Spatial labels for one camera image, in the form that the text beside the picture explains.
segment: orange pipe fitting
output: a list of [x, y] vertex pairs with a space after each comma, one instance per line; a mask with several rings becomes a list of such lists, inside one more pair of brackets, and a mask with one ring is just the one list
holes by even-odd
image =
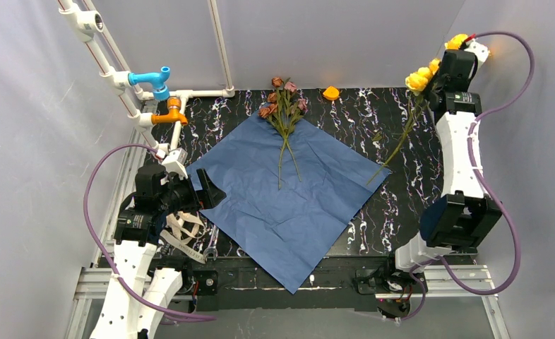
[[182, 125], [188, 124], [188, 119], [182, 114], [180, 114], [180, 108], [182, 107], [182, 102], [177, 97], [170, 97], [167, 99], [167, 110], [169, 111], [166, 115], [153, 115], [151, 117], [151, 122], [153, 125], [161, 124], [163, 122], [176, 122], [180, 121]]

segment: pipe elbow joint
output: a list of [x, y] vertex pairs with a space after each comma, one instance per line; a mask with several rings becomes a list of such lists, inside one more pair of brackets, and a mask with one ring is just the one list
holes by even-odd
[[159, 73], [130, 73], [128, 75], [130, 86], [138, 83], [150, 83], [153, 87], [153, 97], [157, 101], [164, 101], [169, 98], [169, 88], [165, 85], [167, 79], [169, 79], [169, 67], [167, 66], [161, 67], [161, 72]]

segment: dried rose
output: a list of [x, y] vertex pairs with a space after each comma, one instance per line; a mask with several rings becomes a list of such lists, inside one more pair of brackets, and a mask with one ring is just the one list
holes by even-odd
[[300, 109], [300, 112], [306, 111], [306, 99], [298, 99], [298, 108]]
[[269, 105], [269, 115], [275, 113], [275, 111], [278, 110], [278, 105], [277, 104], [270, 104]]
[[273, 87], [275, 88], [282, 87], [283, 84], [284, 84], [284, 81], [279, 76], [276, 76], [275, 78], [271, 79], [271, 85], [273, 85]]
[[263, 119], [267, 119], [267, 117], [269, 117], [270, 115], [270, 108], [269, 107], [262, 107], [259, 109], [259, 116]]
[[294, 93], [297, 91], [298, 88], [294, 83], [292, 83], [291, 81], [288, 81], [286, 85], [284, 85], [284, 89], [290, 91], [291, 93]]
[[276, 102], [278, 100], [278, 94], [273, 92], [267, 96], [267, 102]]

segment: rose bouquet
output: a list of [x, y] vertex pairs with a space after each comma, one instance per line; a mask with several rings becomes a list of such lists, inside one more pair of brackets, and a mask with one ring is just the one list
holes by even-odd
[[294, 152], [290, 147], [288, 136], [294, 132], [294, 127], [306, 112], [306, 99], [298, 97], [297, 87], [287, 79], [285, 82], [281, 78], [271, 79], [274, 91], [267, 96], [269, 105], [259, 109], [259, 116], [273, 126], [284, 140], [280, 151], [280, 161], [277, 165], [277, 187], [282, 187], [282, 159], [287, 148], [292, 156], [294, 166], [298, 174], [298, 180], [302, 181]]

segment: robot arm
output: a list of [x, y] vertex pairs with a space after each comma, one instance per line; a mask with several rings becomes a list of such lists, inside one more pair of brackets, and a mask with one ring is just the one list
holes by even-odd
[[[438, 71], [423, 91], [442, 145], [444, 185], [440, 199], [421, 216], [417, 235], [396, 250], [398, 270], [408, 272], [438, 256], [477, 247], [501, 217], [501, 211], [475, 177], [467, 152], [467, 132], [482, 113], [479, 95], [467, 90], [488, 54], [487, 47], [475, 39], [463, 43], [460, 49], [446, 50]], [[477, 130], [470, 142], [480, 170]]]
[[[159, 164], [138, 169], [136, 192], [122, 203], [114, 235], [114, 264], [136, 294], [143, 293], [147, 271], [157, 249], [160, 233], [165, 228], [167, 215], [213, 208], [225, 198], [225, 193], [209, 180], [204, 169], [198, 169], [197, 175], [203, 187], [198, 191], [185, 171], [182, 174], [168, 174], [166, 167]], [[151, 339], [162, 312], [134, 299], [117, 278], [112, 275], [109, 280], [103, 309], [90, 338]], [[167, 307], [182, 284], [180, 272], [172, 268], [156, 270], [144, 299], [154, 305]]]

